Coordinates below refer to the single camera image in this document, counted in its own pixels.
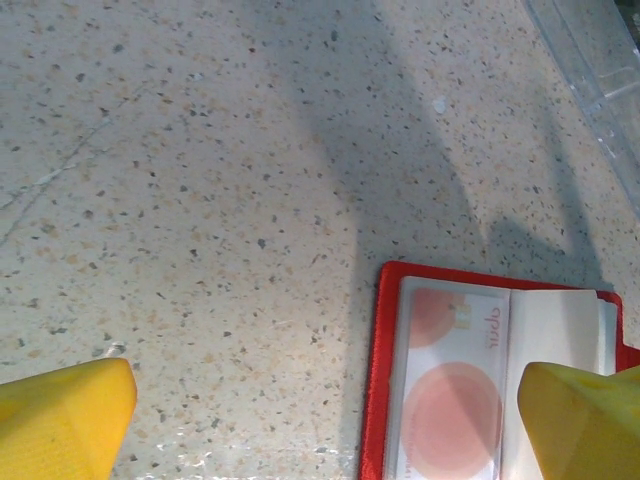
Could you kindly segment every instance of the speckled floor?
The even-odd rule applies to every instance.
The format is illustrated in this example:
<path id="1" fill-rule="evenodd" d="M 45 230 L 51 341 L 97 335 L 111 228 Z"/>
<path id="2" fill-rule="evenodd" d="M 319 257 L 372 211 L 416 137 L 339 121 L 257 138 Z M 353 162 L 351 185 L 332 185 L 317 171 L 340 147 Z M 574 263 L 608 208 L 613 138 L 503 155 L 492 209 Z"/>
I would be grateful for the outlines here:
<path id="1" fill-rule="evenodd" d="M 614 288 L 632 211 L 520 2 L 0 5 L 0 381 L 104 356 L 114 478 L 352 478 L 389 259 Z"/>

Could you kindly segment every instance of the red border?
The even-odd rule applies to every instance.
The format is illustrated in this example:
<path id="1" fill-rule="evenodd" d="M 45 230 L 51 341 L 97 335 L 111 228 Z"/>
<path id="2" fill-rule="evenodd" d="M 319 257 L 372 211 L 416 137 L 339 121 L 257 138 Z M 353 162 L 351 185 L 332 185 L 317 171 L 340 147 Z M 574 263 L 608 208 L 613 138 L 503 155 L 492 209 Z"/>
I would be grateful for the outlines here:
<path id="1" fill-rule="evenodd" d="M 376 316 L 371 341 L 369 384 L 362 426 L 362 451 L 360 455 L 360 480 L 382 480 L 384 441 L 387 430 L 389 406 L 389 379 L 393 359 L 393 345 L 398 311 L 400 281 L 407 276 L 471 283 L 517 290 L 556 290 L 565 287 L 552 283 L 516 280 L 512 278 L 464 272 L 448 268 L 429 267 L 405 262 L 388 262 L 380 272 L 380 285 L 376 301 Z M 618 307 L 616 331 L 616 371 L 640 365 L 640 350 L 623 343 L 622 299 L 612 292 L 598 291 L 598 298 Z"/>

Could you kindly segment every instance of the transparent plastic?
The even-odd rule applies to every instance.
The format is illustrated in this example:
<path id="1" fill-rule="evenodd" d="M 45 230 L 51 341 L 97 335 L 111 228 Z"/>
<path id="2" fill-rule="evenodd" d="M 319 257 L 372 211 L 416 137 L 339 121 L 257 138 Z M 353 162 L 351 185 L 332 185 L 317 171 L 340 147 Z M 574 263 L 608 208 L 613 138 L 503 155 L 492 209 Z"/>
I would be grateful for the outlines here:
<path id="1" fill-rule="evenodd" d="M 640 219 L 640 53 L 613 0 L 525 0 Z"/>

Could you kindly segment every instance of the clear plastic container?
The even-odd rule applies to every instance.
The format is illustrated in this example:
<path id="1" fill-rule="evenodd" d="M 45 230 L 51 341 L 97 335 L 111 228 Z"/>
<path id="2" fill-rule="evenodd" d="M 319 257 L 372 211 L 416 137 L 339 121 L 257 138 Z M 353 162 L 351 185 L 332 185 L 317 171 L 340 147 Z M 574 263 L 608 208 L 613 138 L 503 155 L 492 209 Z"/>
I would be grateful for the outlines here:
<path id="1" fill-rule="evenodd" d="M 640 220 L 640 53 L 613 0 L 525 0 Z"/>

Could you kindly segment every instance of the yellow object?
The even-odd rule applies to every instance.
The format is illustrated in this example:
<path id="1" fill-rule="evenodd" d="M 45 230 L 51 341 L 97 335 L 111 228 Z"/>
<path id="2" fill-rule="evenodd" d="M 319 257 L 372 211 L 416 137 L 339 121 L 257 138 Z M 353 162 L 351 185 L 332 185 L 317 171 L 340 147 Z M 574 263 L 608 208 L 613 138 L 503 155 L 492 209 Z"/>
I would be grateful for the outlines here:
<path id="1" fill-rule="evenodd" d="M 518 407 L 545 480 L 640 479 L 640 367 L 606 377 L 530 363 Z"/>
<path id="2" fill-rule="evenodd" d="M 135 404 L 121 358 L 0 385 L 0 478 L 109 478 Z"/>

